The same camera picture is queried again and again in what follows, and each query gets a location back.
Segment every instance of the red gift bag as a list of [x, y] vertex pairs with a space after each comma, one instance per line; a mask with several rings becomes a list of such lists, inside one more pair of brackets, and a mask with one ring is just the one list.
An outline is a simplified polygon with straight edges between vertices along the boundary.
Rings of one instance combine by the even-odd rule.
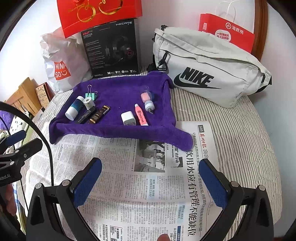
[[142, 16], [141, 0], [57, 0], [65, 38], [85, 29]]
[[252, 51], [255, 35], [219, 16], [210, 13], [201, 14], [198, 31], [211, 33], [249, 53]]

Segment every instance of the black cable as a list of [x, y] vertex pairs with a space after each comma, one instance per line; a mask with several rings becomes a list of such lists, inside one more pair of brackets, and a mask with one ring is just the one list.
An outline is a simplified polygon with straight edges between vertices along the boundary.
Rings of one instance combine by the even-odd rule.
[[16, 115], [17, 117], [23, 119], [32, 129], [37, 133], [37, 135], [41, 138], [41, 140], [44, 142], [44, 144], [47, 147], [48, 155], [49, 155], [49, 164], [50, 164], [50, 175], [51, 175], [51, 185], [54, 186], [54, 167], [53, 167], [53, 160], [52, 160], [52, 151], [50, 149], [50, 145], [48, 144], [46, 138], [42, 134], [42, 132], [38, 129], [38, 127], [35, 125], [35, 123], [30, 120], [29, 117], [27, 117], [24, 113], [19, 111], [13, 106], [10, 106], [9, 104], [6, 104], [4, 102], [0, 101], [0, 110], [4, 110], [6, 112], [9, 112], [13, 115]]
[[[5, 125], [5, 128], [6, 128], [7, 132], [8, 132], [8, 135], [11, 136], [9, 129], [8, 129], [8, 127], [7, 127], [6, 123], [5, 123], [5, 121], [2, 119], [1, 116], [0, 116], [0, 120], [1, 120], [1, 121], [3, 122], [3, 124]], [[29, 212], [28, 204], [27, 204], [27, 200], [26, 200], [26, 197], [25, 197], [24, 186], [23, 186], [23, 184], [22, 184], [22, 179], [20, 179], [20, 185], [21, 185], [21, 187], [22, 187], [22, 194], [23, 194], [23, 196], [24, 196], [24, 200], [25, 200], [26, 208], [27, 208], [27, 211]]]
[[20, 184], [22, 186], [22, 194], [24, 195], [24, 200], [25, 200], [26, 208], [27, 208], [27, 211], [29, 212], [28, 204], [27, 204], [26, 197], [25, 197], [24, 187], [22, 185], [22, 179], [20, 179]]

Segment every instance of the white plastic bag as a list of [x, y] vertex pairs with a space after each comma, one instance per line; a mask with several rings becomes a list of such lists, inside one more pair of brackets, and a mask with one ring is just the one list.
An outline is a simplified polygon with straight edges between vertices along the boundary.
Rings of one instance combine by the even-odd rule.
[[92, 78], [83, 46], [74, 37], [65, 39], [61, 28], [42, 35], [40, 45], [49, 85], [53, 91], [62, 93]]

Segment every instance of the tape roll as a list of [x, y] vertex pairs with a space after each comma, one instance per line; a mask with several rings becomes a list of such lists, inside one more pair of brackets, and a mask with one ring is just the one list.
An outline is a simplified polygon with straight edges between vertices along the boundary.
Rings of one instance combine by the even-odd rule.
[[91, 97], [85, 98], [84, 101], [83, 101], [83, 104], [85, 105], [87, 110], [89, 110], [90, 108], [96, 106]]

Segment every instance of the white cap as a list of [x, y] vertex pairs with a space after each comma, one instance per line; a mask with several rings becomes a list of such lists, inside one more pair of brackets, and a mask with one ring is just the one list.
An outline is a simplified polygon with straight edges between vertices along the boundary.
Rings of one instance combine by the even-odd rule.
[[72, 106], [70, 106], [65, 113], [65, 116], [71, 121], [73, 121], [77, 115], [78, 115], [78, 111]]
[[84, 98], [82, 96], [78, 96], [76, 99], [81, 100], [82, 102], [84, 101]]
[[147, 100], [145, 102], [145, 110], [148, 112], [152, 112], [155, 109], [154, 104], [151, 100]]

